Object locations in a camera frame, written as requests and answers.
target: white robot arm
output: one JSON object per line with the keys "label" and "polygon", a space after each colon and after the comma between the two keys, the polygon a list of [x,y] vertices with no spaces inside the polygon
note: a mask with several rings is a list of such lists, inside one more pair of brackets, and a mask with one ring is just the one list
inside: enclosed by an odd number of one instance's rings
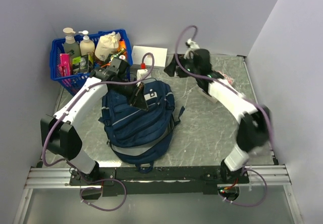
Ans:
{"label": "white robot arm", "polygon": [[[238,123],[237,143],[221,163],[223,167],[221,175],[226,180],[229,175],[239,172],[238,170],[248,162],[251,153],[268,142],[267,125],[263,114],[252,103],[245,100],[245,96],[234,89],[223,75],[212,70],[209,52],[206,49],[200,49],[192,39],[188,39],[186,45],[189,48],[182,59],[182,66],[193,74],[217,79],[210,82],[196,78],[196,81],[201,92],[212,101],[220,101]],[[262,108],[269,116],[269,109],[266,106]]]}
{"label": "white robot arm", "polygon": [[100,84],[102,81],[122,82],[129,67],[130,65],[124,60],[113,59],[106,69],[94,69],[84,86],[67,105],[56,112],[53,117],[45,116],[41,119],[41,137],[44,145],[55,122],[64,114],[66,115],[53,131],[47,149],[67,159],[78,170],[86,174],[88,179],[97,178],[99,166],[82,150],[82,140],[77,134],[77,129],[97,101],[107,94],[108,89],[113,89],[126,96],[129,105],[148,110],[143,95],[143,83],[136,85]]}

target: pump bottle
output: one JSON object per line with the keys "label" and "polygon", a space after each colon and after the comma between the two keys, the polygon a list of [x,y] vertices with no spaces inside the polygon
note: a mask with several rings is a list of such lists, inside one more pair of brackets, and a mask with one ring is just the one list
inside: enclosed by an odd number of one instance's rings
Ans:
{"label": "pump bottle", "polygon": [[70,55],[70,60],[77,58],[81,55],[81,50],[79,44],[74,39],[75,31],[70,28],[64,28],[63,32],[65,33],[65,43],[63,45],[64,52]]}
{"label": "pump bottle", "polygon": [[90,55],[93,57],[95,45],[94,42],[90,40],[88,34],[88,31],[79,31],[79,33],[82,33],[84,35],[83,40],[80,42],[80,49],[81,49],[81,55]]}

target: bottle cap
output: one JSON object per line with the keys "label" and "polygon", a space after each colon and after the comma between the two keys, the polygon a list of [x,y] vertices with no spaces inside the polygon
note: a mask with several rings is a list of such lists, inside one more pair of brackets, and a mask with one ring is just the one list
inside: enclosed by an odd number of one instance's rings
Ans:
{"label": "bottle cap", "polygon": [[83,36],[83,40],[88,42],[90,40],[88,34],[89,32],[88,31],[79,31],[79,33],[82,33],[84,36]]}
{"label": "bottle cap", "polygon": [[66,27],[63,29],[63,32],[65,33],[66,37],[66,43],[68,44],[72,44],[75,42],[75,39],[74,39],[74,34],[75,34],[75,31],[71,28],[71,27]]}

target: white paper card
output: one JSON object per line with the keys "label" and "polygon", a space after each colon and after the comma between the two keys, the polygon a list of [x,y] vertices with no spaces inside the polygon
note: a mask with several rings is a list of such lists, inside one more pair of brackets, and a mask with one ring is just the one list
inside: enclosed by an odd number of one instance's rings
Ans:
{"label": "white paper card", "polygon": [[[164,68],[166,64],[167,48],[160,47],[149,47],[149,46],[133,46],[132,48],[132,60],[134,68],[140,68],[142,57],[147,53],[151,52],[155,59],[154,67]],[[145,59],[146,66],[151,66],[151,57],[147,56]]]}

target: white cable tie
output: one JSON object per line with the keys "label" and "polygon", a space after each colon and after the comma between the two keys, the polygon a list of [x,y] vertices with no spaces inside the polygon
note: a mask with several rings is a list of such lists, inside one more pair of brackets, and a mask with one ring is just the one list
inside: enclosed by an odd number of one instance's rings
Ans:
{"label": "white cable tie", "polygon": [[252,187],[252,181],[249,181],[249,192],[252,191],[252,188],[251,187]]}

